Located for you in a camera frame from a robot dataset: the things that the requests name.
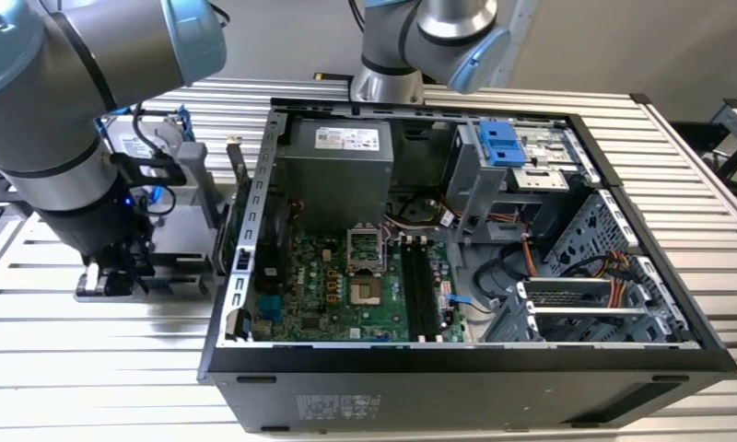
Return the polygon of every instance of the perforated metal panel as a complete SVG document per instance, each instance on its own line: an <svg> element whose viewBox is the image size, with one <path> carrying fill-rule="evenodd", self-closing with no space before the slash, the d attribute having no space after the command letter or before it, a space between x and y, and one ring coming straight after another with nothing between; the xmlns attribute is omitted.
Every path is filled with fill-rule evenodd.
<svg viewBox="0 0 737 442"><path fill-rule="evenodd" d="M228 135L256 164L272 96L345 99L344 83L209 80L152 101L181 103L208 143L208 166L229 180ZM428 88L432 105L581 114L675 267L737 359L737 206L655 115L627 96ZM196 384L207 304L77 304L76 254L31 220L0 237L0 440L237 440L216 388ZM556 433L285 435L289 439L737 441L737 379L620 430Z"/></svg>
<svg viewBox="0 0 737 442"><path fill-rule="evenodd" d="M591 256L605 255L612 250L628 251L637 246L639 240L612 195L597 191L579 209L545 261L552 275L557 276ZM595 262L589 270L595 272L601 265Z"/></svg>

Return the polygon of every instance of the barcode label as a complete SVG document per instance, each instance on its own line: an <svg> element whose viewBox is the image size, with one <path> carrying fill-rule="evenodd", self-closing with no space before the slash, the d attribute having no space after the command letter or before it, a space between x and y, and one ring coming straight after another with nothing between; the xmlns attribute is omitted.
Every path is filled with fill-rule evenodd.
<svg viewBox="0 0 737 442"><path fill-rule="evenodd" d="M321 127L317 129L317 149L380 151L380 131L377 129L347 129Z"/></svg>
<svg viewBox="0 0 737 442"><path fill-rule="evenodd" d="M451 224L453 224L453 212L449 210L445 210L445 214L443 215L443 219L440 219L440 224L445 227L451 227Z"/></svg>

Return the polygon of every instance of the power supply label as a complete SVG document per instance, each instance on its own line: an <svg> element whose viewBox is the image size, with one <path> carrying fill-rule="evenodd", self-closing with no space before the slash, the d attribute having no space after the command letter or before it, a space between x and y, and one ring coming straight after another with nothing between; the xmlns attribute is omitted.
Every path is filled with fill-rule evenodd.
<svg viewBox="0 0 737 442"><path fill-rule="evenodd" d="M349 129L321 127L317 129L317 149L380 151L380 131L377 129Z"/></svg>

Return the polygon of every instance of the green motherboard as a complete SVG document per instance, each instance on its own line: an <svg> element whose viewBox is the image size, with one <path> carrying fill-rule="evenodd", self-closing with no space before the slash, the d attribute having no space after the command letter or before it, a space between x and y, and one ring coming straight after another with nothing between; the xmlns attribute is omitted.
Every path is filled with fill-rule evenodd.
<svg viewBox="0 0 737 442"><path fill-rule="evenodd" d="M273 307L277 311L268 314L260 307L265 340L409 342L400 242L387 245L381 275L348 273L347 236L299 234L291 243L289 283L280 305ZM440 320L447 314L448 321L443 320L439 332L443 341L463 342L461 317L441 293L444 281L453 286L444 246L429 242L427 247L432 302ZM373 250L376 240L359 237L353 242L353 259L375 259Z"/></svg>

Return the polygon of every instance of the gray wall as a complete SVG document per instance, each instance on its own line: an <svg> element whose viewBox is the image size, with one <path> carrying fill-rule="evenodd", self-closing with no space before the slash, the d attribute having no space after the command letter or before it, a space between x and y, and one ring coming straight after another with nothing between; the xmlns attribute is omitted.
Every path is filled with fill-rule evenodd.
<svg viewBox="0 0 737 442"><path fill-rule="evenodd" d="M43 1L56 10L57 0ZM95 1L63 0L63 8ZM229 57L219 76L308 80L316 72L357 72L363 35L347 0L212 2L232 16L227 28Z"/></svg>
<svg viewBox="0 0 737 442"><path fill-rule="evenodd" d="M737 0L539 0L509 86L644 92L709 118L737 98Z"/></svg>

